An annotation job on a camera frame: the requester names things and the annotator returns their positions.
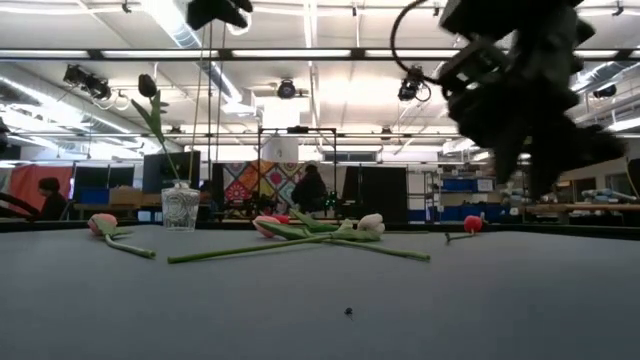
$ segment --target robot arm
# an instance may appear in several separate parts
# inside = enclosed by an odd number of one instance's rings
[[[460,134],[493,150],[499,184],[515,171],[527,138],[533,199],[548,193],[564,171],[624,155],[624,144],[612,134],[599,126],[579,128],[565,114],[579,101],[569,88],[583,66],[573,51],[595,34],[574,9],[582,0],[449,0],[440,26],[469,45],[437,79],[416,75],[395,51],[400,22],[426,1],[414,1],[396,19],[394,59],[409,75],[441,86]],[[510,33],[515,40],[505,54],[494,44]]]

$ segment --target white tulip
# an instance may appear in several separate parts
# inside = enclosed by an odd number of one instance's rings
[[[367,215],[358,222],[358,230],[374,231],[382,235],[385,230],[384,223],[382,221],[382,215],[380,214]]]

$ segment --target stage light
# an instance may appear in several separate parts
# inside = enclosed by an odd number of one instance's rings
[[[100,79],[80,68],[78,65],[68,65],[62,78],[67,84],[80,88],[97,100],[108,100],[111,97],[109,81]]]
[[[610,85],[604,89],[599,89],[593,92],[593,97],[596,99],[610,98],[618,92],[618,88],[615,85]]]
[[[391,131],[391,128],[388,126],[384,126],[382,127],[382,131],[380,131],[381,134],[393,134],[393,131]],[[382,141],[389,141],[391,140],[390,137],[381,137],[380,140]]]
[[[400,101],[411,101],[417,99],[420,102],[426,102],[431,98],[431,89],[423,81],[424,73],[422,67],[418,65],[411,66],[411,69],[407,73],[407,77],[402,80],[400,90],[398,91],[398,99]],[[428,91],[428,95],[425,99],[418,98],[418,94],[422,89]]]
[[[240,10],[251,13],[253,5],[249,0],[193,0],[187,6],[187,24],[193,30],[198,30],[211,21],[219,19],[244,29],[249,24]]]
[[[293,85],[293,80],[282,80],[280,86],[278,86],[277,94],[280,99],[293,99],[296,96],[296,87]]]

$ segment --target clear glass vase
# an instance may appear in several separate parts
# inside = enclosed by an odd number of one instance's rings
[[[162,190],[162,220],[172,231],[194,231],[200,205],[200,191],[189,188],[186,181],[174,182]]]

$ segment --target seated person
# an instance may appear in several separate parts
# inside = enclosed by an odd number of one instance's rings
[[[293,189],[291,200],[300,205],[300,211],[303,213],[324,210],[327,187],[322,181],[318,167],[310,164],[304,171],[306,174]]]
[[[37,220],[60,220],[64,209],[67,207],[67,199],[60,194],[60,183],[56,178],[43,178],[38,182],[38,192],[46,197],[40,215]]]

